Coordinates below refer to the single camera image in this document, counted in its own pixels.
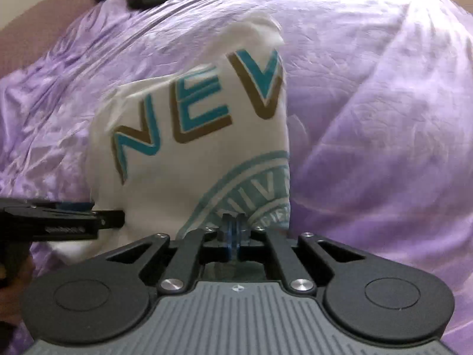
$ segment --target hand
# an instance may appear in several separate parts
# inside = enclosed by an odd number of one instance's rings
[[[34,269],[35,264],[29,256],[21,266],[16,279],[8,287],[0,289],[0,321],[14,326],[20,324],[20,296],[31,282]],[[0,279],[5,277],[5,268],[0,264]]]

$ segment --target purple satin sheet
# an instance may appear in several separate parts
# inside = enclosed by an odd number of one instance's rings
[[[255,10],[286,42],[291,233],[442,278],[456,298],[444,340],[471,355],[473,17],[449,0],[170,0],[145,12],[107,0],[0,80],[0,195],[87,201],[103,94],[177,72]],[[33,250],[41,271],[59,265],[46,245]],[[22,327],[9,354],[30,343]]]

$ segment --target letter v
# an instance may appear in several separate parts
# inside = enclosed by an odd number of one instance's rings
[[[282,86],[282,64],[275,50],[264,71],[250,54],[241,49],[228,55],[228,60],[250,98],[256,114],[264,120],[271,119],[278,107]]]

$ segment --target printed logo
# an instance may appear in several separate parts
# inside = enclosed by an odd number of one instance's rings
[[[228,55],[228,60],[247,92],[255,113],[264,120],[271,119],[276,113],[283,83],[283,68],[278,52],[275,50],[271,53],[264,71],[261,71],[245,49]],[[193,104],[222,90],[215,66],[183,75],[169,86],[173,136],[176,142],[185,144],[232,124],[227,105],[217,106],[195,117],[190,115]],[[146,156],[154,156],[161,146],[150,94],[139,103],[139,114],[140,130],[120,125],[112,133],[112,153],[122,184],[128,177],[125,147]]]
[[[241,284],[235,284],[232,287],[232,290],[237,292],[237,293],[240,293],[240,292],[244,291],[244,287]]]
[[[202,197],[177,237],[200,227],[216,228],[225,213],[244,213],[253,227],[289,228],[288,153],[270,152],[232,169]]]
[[[47,233],[85,233],[84,227],[45,227]]]

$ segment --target bed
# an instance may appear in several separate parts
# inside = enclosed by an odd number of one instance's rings
[[[290,234],[427,270],[453,290],[443,337],[473,348],[473,17],[449,0],[106,0],[0,79],[0,196],[88,201],[88,125],[112,86],[174,73],[229,22],[282,27]],[[61,265],[32,248],[37,272]],[[29,346],[24,327],[9,354]]]

